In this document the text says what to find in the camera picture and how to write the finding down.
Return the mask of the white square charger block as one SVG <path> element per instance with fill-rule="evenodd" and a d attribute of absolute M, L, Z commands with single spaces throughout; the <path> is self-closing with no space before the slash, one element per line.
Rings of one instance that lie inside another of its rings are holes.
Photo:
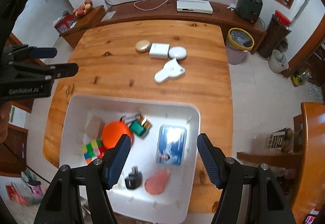
<path fill-rule="evenodd" d="M 170 45 L 165 43 L 152 43 L 149 49 L 151 59 L 167 59 L 169 57 Z"/>

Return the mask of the dark wicker basket red lid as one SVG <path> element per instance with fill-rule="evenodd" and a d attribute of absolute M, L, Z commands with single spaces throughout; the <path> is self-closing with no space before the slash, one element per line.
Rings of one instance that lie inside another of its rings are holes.
<path fill-rule="evenodd" d="M 291 21 L 280 11 L 276 10 L 268 25 L 266 36 L 257 49 L 257 54 L 268 60 L 273 50 L 291 32 Z"/>

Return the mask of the dark green air fryer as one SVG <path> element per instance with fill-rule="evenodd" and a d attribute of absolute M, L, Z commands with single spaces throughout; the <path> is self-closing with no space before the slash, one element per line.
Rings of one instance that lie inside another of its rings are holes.
<path fill-rule="evenodd" d="M 250 23 L 255 23 L 263 7 L 262 0 L 238 0 L 236 14 Z"/>

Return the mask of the clear plastic sticker box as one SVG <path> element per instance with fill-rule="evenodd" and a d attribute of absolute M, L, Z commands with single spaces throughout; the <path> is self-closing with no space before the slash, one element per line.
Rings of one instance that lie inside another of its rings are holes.
<path fill-rule="evenodd" d="M 162 125 L 159 130 L 156 162 L 180 166 L 186 144 L 187 130 L 184 127 Z"/>

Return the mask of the beige block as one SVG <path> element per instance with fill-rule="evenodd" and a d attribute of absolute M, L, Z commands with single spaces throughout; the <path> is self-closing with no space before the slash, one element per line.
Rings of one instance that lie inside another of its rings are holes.
<path fill-rule="evenodd" d="M 101 137 L 105 122 L 101 117 L 93 115 L 85 127 L 85 134 L 91 138 Z"/>

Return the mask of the red gift box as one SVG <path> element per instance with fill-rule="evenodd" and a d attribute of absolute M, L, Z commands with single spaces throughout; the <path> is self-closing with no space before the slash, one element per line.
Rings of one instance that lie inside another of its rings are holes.
<path fill-rule="evenodd" d="M 73 14 L 66 13 L 53 22 L 53 26 L 59 34 L 72 29 L 76 25 L 75 17 Z"/>

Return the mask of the black power adapter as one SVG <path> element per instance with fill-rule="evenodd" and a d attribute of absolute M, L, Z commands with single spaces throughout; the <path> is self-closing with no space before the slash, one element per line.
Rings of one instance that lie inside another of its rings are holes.
<path fill-rule="evenodd" d="M 126 188 L 129 190 L 135 190 L 142 185 L 142 173 L 138 170 L 137 166 L 132 167 L 131 173 L 125 178 Z"/>

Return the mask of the wooden chair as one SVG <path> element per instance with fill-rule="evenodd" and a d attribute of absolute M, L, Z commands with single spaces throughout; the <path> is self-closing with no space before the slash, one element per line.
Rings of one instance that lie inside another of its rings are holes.
<path fill-rule="evenodd" d="M 303 102 L 294 123 L 302 125 L 302 151 L 281 155 L 256 155 L 238 152 L 237 158 L 251 163 L 297 170 L 291 210 L 296 223 L 324 204 L 324 104 Z"/>

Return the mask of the colourful rubik cube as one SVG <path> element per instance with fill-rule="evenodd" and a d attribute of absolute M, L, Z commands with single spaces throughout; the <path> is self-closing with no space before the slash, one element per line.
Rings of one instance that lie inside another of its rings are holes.
<path fill-rule="evenodd" d="M 102 141 L 98 139 L 94 139 L 88 144 L 83 144 L 81 149 L 87 164 L 90 164 L 95 159 L 101 159 L 107 151 Z"/>

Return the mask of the pink heart-shaped case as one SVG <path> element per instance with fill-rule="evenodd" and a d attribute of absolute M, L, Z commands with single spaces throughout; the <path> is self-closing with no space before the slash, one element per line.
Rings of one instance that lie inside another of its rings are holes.
<path fill-rule="evenodd" d="M 159 171 L 145 181 L 144 188 L 151 195 L 159 195 L 164 191 L 168 181 L 169 172 Z"/>

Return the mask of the gold round compact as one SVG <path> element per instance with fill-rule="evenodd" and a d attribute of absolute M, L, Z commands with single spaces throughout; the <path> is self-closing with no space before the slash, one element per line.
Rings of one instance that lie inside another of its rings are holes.
<path fill-rule="evenodd" d="M 135 44 L 135 50 L 138 53 L 145 53 L 149 51 L 151 43 L 148 40 L 141 40 Z"/>

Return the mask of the white egg-shaped device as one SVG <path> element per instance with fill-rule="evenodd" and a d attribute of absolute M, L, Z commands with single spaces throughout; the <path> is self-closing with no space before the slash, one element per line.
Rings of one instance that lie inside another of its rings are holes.
<path fill-rule="evenodd" d="M 187 51 L 184 47 L 175 46 L 169 49 L 168 55 L 171 59 L 181 61 L 187 57 Z"/>

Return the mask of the fruit pile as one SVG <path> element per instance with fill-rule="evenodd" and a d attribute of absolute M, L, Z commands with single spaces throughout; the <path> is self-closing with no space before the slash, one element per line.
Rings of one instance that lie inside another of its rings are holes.
<path fill-rule="evenodd" d="M 75 17 L 84 17 L 91 11 L 93 8 L 92 0 L 85 0 L 85 2 L 79 7 L 72 11 Z"/>

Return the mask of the orange round disc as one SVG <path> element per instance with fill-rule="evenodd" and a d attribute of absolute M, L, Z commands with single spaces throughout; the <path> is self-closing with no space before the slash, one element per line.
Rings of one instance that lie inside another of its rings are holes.
<path fill-rule="evenodd" d="M 115 121 L 104 126 L 101 141 L 106 149 L 114 148 L 123 134 L 128 135 L 133 142 L 133 133 L 123 121 Z"/>

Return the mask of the small wooden side cabinet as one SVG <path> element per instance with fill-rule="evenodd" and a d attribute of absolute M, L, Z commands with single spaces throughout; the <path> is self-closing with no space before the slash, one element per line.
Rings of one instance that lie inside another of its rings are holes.
<path fill-rule="evenodd" d="M 105 14 L 106 10 L 103 5 L 93 8 L 86 16 L 77 19 L 76 25 L 60 34 L 60 37 L 63 37 L 72 49 L 75 49 L 83 34 L 87 30 L 97 27 Z"/>

